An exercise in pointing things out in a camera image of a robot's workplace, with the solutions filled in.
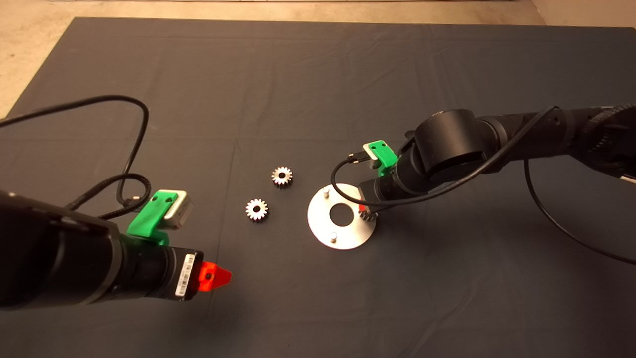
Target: metal plate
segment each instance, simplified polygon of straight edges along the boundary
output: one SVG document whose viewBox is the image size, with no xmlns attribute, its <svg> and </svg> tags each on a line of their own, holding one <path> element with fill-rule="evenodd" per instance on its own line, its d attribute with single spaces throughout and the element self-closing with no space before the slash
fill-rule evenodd
<svg viewBox="0 0 636 358">
<path fill-rule="evenodd" d="M 360 193 L 355 186 L 338 184 L 338 188 L 346 195 L 360 199 Z M 338 226 L 331 220 L 331 208 L 338 204 L 345 204 L 354 212 L 351 224 Z M 361 219 L 358 215 L 358 204 L 343 198 L 333 190 L 331 185 L 319 190 L 309 202 L 307 222 L 312 233 L 321 243 L 338 250 L 350 250 L 362 245 L 371 237 L 375 229 L 375 221 L 367 222 Z"/>
</svg>

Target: black cable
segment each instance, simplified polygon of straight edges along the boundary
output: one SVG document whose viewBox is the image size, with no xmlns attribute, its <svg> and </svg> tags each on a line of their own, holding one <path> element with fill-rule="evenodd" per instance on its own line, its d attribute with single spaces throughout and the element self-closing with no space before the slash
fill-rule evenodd
<svg viewBox="0 0 636 358">
<path fill-rule="evenodd" d="M 340 188 L 338 188 L 337 183 L 336 183 L 336 174 L 337 174 L 338 170 L 340 168 L 342 168 L 345 164 L 349 164 L 349 163 L 353 163 L 354 161 L 357 161 L 358 159 L 355 156 L 348 157 L 347 159 L 345 159 L 344 161 L 342 161 L 342 162 L 338 163 L 338 165 L 336 165 L 336 167 L 331 172 L 331 185 L 337 191 L 337 193 L 340 194 L 342 197 L 344 197 L 346 200 L 349 200 L 352 203 L 365 205 L 365 206 L 409 205 L 409 204 L 421 203 L 422 201 L 428 201 L 428 200 L 434 199 L 434 198 L 436 198 L 438 196 L 442 196 L 443 194 L 446 194 L 446 193 L 448 193 L 450 191 L 453 191 L 453 190 L 459 188 L 460 186 L 466 184 L 467 182 L 470 182 L 476 176 L 478 176 L 479 174 L 481 174 L 482 172 L 484 172 L 485 170 L 487 170 L 488 168 L 493 166 L 498 160 L 500 160 L 501 158 L 506 156 L 508 153 L 510 153 L 510 151 L 523 139 L 523 137 L 539 121 L 541 121 L 550 111 L 554 110 L 555 108 L 558 108 L 558 107 L 550 106 L 550 107 L 547 107 L 544 110 L 540 111 L 536 115 L 534 115 L 534 117 L 532 117 L 532 119 L 530 119 L 519 130 L 519 132 L 517 132 L 517 134 L 510 139 L 510 141 L 508 143 L 506 143 L 503 147 L 501 147 L 500 150 L 498 150 L 491 158 L 489 158 L 487 161 L 485 161 L 481 166 L 479 166 L 477 169 L 472 171 L 470 174 L 462 177 L 461 179 L 451 183 L 450 185 L 448 185 L 446 187 L 443 187 L 442 189 L 436 190 L 434 192 L 430 192 L 430 193 L 422 195 L 422 196 L 411 197 L 411 198 L 408 198 L 408 199 L 383 200 L 383 201 L 378 201 L 378 202 L 374 202 L 374 203 L 373 202 L 369 202 L 369 201 L 358 200 L 358 199 L 355 199 L 353 197 L 350 197 L 350 196 L 346 195 L 342 190 L 340 190 Z"/>
<path fill-rule="evenodd" d="M 620 256 L 620 255 L 612 254 L 611 252 L 607 252 L 605 250 L 602 250 L 601 248 L 597 248 L 597 247 L 591 246 L 590 244 L 584 243 L 583 241 L 579 240 L 574 234 L 572 234 L 568 229 L 564 228 L 561 224 L 559 224 L 557 222 L 557 220 L 555 218 L 553 218 L 552 215 L 550 215 L 550 213 L 548 213 L 548 211 L 545 209 L 545 207 L 543 206 L 543 204 L 539 200 L 539 197 L 537 196 L 537 193 L 534 191 L 534 186 L 532 185 L 532 180 L 530 179 L 530 161 L 528 159 L 525 159 L 523 161 L 523 172 L 525 174 L 525 182 L 528 185 L 528 191 L 530 192 L 530 196 L 532 196 L 532 200 L 537 205 L 537 207 L 539 208 L 541 213 L 546 218 L 548 218 L 548 220 L 550 220 L 550 222 L 552 224 L 554 224 L 554 226 L 556 226 L 564 234 L 569 236 L 570 239 L 576 241 L 577 243 L 583 245 L 586 248 L 589 248 L 590 250 L 592 250 L 592 251 L 594 251 L 594 252 L 596 252 L 598 254 L 610 257 L 610 258 L 612 258 L 614 260 L 625 262 L 626 264 L 636 265 L 636 260 L 629 259 L 627 257 L 623 257 L 623 256 Z"/>
<path fill-rule="evenodd" d="M 120 95 L 108 95 L 108 96 L 97 96 L 97 97 L 86 98 L 79 101 L 74 101 L 74 102 L 69 102 L 64 104 L 58 104 L 55 106 L 42 108 L 41 110 L 37 110 L 25 115 L 0 120 L 0 128 L 6 127 L 12 124 L 20 123 L 24 120 L 29 120 L 36 117 L 42 117 L 42 116 L 53 114 L 53 113 L 74 110 L 76 108 L 81 108 L 81 107 L 90 106 L 93 104 L 103 103 L 103 102 L 132 103 L 138 106 L 143 113 L 143 116 L 141 119 L 141 126 L 139 128 L 139 133 L 137 134 L 137 139 L 135 139 L 135 143 L 132 147 L 132 150 L 130 151 L 130 155 L 128 156 L 128 159 L 126 160 L 126 163 L 124 164 L 124 167 L 123 167 L 122 174 L 127 174 L 130 171 L 130 167 L 132 165 L 132 162 L 135 160 L 135 156 L 137 155 L 137 152 L 139 151 L 139 147 L 141 146 L 141 142 L 144 139 L 144 134 L 146 133 L 146 128 L 148 126 L 148 117 L 149 117 L 148 107 L 142 101 L 136 98 L 132 98 L 128 96 L 120 96 Z M 119 202 L 121 205 L 126 207 L 127 201 L 124 200 L 123 194 L 122 194 L 124 181 L 125 181 L 125 178 L 123 178 L 119 182 L 117 186 L 116 197 L 117 197 L 117 202 Z"/>
<path fill-rule="evenodd" d="M 100 183 L 98 183 L 97 185 L 95 185 L 94 187 L 92 187 L 91 189 L 89 189 L 87 192 L 85 192 L 84 194 L 80 195 L 77 199 L 75 199 L 73 202 L 67 204 L 66 206 L 64 206 L 65 209 L 68 210 L 77 210 L 80 206 L 82 206 L 85 202 L 91 200 L 92 198 L 94 198 L 97 194 L 99 194 L 100 192 L 102 192 L 102 190 L 106 189 L 108 186 L 110 186 L 111 184 L 115 183 L 115 182 L 120 182 L 124 179 L 133 179 L 136 180 L 140 183 L 142 183 L 142 185 L 144 185 L 144 195 L 142 197 L 139 198 L 139 200 L 135 200 L 133 201 L 132 204 L 115 210 L 115 211 L 111 211 L 109 213 L 103 214 L 103 215 L 99 215 L 99 218 L 103 218 L 104 220 L 110 220 L 112 218 L 116 218 L 116 217 L 120 217 L 124 214 L 130 213 L 131 211 L 134 211 L 137 208 L 140 208 L 143 204 L 145 204 L 148 199 L 150 199 L 150 195 L 151 195 L 151 186 L 150 186 L 150 181 L 148 179 L 146 179 L 145 176 L 142 176 L 140 174 L 135 174 L 135 173 L 122 173 L 122 174 L 117 174 L 114 176 L 111 176 L 110 178 L 107 178 L 103 181 L 101 181 Z"/>
</svg>

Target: white sticker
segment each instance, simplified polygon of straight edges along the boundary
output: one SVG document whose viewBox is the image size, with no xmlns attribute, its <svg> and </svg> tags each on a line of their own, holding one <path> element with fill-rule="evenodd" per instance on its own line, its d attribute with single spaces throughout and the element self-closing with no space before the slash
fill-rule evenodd
<svg viewBox="0 0 636 358">
<path fill-rule="evenodd" d="M 190 273 L 192 272 L 192 264 L 195 261 L 196 254 L 186 254 L 186 259 L 183 261 L 183 267 L 181 268 L 181 276 L 179 276 L 179 284 L 177 290 L 174 293 L 176 296 L 185 296 L 186 289 L 188 288 L 188 281 L 190 280 Z"/>
</svg>

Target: table surface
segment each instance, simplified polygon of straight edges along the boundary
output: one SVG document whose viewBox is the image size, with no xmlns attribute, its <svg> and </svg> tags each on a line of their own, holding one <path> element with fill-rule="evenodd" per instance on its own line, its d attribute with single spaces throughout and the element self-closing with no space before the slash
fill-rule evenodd
<svg viewBox="0 0 636 358">
<path fill-rule="evenodd" d="M 190 193 L 195 211 L 172 244 L 203 250 L 233 280 L 187 303 L 2 313 L 0 355 L 634 356 L 636 268 L 557 231 L 518 163 L 385 212 L 351 251 L 319 243 L 306 209 L 362 143 L 396 148 L 452 108 L 629 103 L 635 63 L 634 29 L 78 18 L 11 114 L 101 94 L 143 100 L 151 119 L 133 171 Z M 111 103 L 7 128 L 0 185 L 65 204 L 121 169 L 138 119 Z M 294 171 L 287 190 L 269 179 L 281 165 Z M 633 187 L 566 157 L 532 167 L 567 227 L 636 257 Z M 372 177 L 365 168 L 340 181 Z M 244 213 L 255 197 L 271 209 L 261 225 Z M 113 208 L 114 188 L 83 211 Z"/>
</svg>

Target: small spur gear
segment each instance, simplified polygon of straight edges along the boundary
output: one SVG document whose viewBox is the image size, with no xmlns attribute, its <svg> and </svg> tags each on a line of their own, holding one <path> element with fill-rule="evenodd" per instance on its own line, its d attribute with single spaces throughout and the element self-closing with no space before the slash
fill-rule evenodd
<svg viewBox="0 0 636 358">
<path fill-rule="evenodd" d="M 291 169 L 287 168 L 286 166 L 279 166 L 278 168 L 274 169 L 274 171 L 272 171 L 272 181 L 278 188 L 287 187 L 289 184 L 291 184 L 292 178 L 293 174 L 291 172 Z"/>
<path fill-rule="evenodd" d="M 245 207 L 247 217 L 253 222 L 259 222 L 265 219 L 267 216 L 267 203 L 261 199 L 254 199 L 250 201 Z"/>
</svg>

